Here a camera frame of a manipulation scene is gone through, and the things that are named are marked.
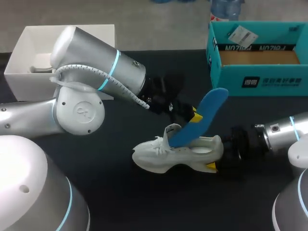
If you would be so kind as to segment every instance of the floor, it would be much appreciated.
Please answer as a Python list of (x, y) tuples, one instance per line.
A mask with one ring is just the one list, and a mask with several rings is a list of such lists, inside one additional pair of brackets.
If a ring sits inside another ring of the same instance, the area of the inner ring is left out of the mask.
[[(308, 0), (245, 0), (241, 20), (308, 21)], [(115, 24), (120, 50), (203, 49), (207, 0), (1, 0), (0, 52), (13, 50), (25, 26)]]

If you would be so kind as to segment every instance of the white robotic arm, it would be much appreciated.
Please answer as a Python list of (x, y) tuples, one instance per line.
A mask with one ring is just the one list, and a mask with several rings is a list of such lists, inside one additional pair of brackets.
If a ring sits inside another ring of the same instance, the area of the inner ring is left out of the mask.
[(2, 104), (0, 134), (35, 138), (67, 131), (87, 135), (101, 126), (105, 109), (95, 89), (70, 82), (57, 92), (46, 101)]
[[(193, 107), (176, 97), (183, 78), (149, 77), (145, 67), (117, 49), (75, 26), (60, 35), (51, 54), (51, 81), (59, 87), (55, 98), (42, 102), (18, 102), (0, 106), (0, 135), (34, 138), (64, 131), (87, 135), (104, 119), (98, 91), (145, 109), (189, 122), (196, 115)], [(31, 67), (32, 72), (45, 71)]]

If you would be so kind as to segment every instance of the shoe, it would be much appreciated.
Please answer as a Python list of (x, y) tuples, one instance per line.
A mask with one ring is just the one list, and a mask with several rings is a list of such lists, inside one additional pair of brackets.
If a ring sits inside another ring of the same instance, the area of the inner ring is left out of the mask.
[(154, 173), (166, 173), (178, 164), (185, 164), (196, 171), (216, 173), (215, 165), (223, 155), (223, 144), (219, 136), (200, 137), (187, 147), (172, 148), (168, 140), (181, 130), (178, 124), (165, 128), (164, 137), (141, 143), (133, 148), (132, 159), (139, 167)]

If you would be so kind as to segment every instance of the white box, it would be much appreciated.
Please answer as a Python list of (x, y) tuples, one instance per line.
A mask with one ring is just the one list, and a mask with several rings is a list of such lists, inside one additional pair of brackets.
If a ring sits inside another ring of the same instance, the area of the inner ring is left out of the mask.
[[(114, 25), (76, 25), (112, 47), (115, 47)], [(18, 101), (41, 101), (53, 97), (56, 84), (49, 81), (52, 73), (31, 73), (31, 66), (50, 67), (53, 46), (65, 29), (63, 26), (26, 26), (22, 32), (4, 76)], [(102, 92), (101, 99), (113, 99)]]

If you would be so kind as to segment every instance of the insole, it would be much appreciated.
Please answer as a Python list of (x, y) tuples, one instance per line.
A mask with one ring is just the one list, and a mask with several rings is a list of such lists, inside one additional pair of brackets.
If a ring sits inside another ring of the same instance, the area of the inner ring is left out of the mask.
[(206, 148), (206, 147), (194, 147), (194, 148), (191, 148), (191, 151), (193, 153), (209, 153), (211, 151), (213, 151), (213, 149), (211, 148)]
[(216, 112), (228, 98), (229, 92), (224, 88), (209, 91), (201, 100), (197, 113), (203, 116), (199, 123), (188, 123), (169, 140), (170, 147), (185, 147), (193, 140), (202, 136), (210, 126)]

